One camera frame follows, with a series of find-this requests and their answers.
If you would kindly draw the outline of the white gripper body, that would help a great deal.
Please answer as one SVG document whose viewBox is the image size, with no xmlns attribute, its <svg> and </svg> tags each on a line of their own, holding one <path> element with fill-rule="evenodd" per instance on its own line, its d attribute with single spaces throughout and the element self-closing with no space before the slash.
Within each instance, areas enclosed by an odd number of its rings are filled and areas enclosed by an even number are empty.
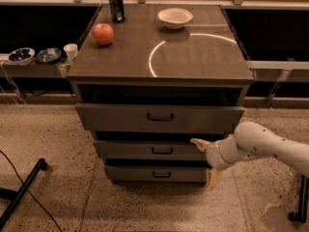
<svg viewBox="0 0 309 232">
<path fill-rule="evenodd" d="M 212 142 L 206 148 L 206 157 L 208 164 L 216 170 L 224 170 L 229 168 L 231 164 L 226 160 L 226 157 L 230 149 L 230 139 Z"/>
</svg>

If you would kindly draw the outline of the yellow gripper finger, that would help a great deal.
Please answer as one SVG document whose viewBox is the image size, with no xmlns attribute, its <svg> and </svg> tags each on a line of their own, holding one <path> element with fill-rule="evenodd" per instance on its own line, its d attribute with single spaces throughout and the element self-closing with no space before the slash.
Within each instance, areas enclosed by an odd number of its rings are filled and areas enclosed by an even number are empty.
<svg viewBox="0 0 309 232">
<path fill-rule="evenodd" d="M 201 152 L 205 152 L 207 147 L 211 144 L 208 140 L 191 138 L 190 142 L 193 143 Z"/>
<path fill-rule="evenodd" d="M 206 190 L 214 189 L 221 181 L 223 172 L 221 170 L 210 169 L 207 171 Z"/>
</svg>

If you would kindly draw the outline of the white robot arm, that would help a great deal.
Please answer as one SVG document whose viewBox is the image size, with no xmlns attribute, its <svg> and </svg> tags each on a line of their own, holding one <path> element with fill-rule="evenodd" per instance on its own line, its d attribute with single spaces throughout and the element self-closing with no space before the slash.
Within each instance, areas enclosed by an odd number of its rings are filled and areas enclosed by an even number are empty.
<svg viewBox="0 0 309 232">
<path fill-rule="evenodd" d="M 236 126 L 227 138 L 209 142 L 191 138 L 203 155 L 211 170 L 207 171 L 207 190 L 218 185 L 222 171 L 240 161 L 275 158 L 293 170 L 309 177 L 309 145 L 281 137 L 254 122 L 243 122 Z"/>
</svg>

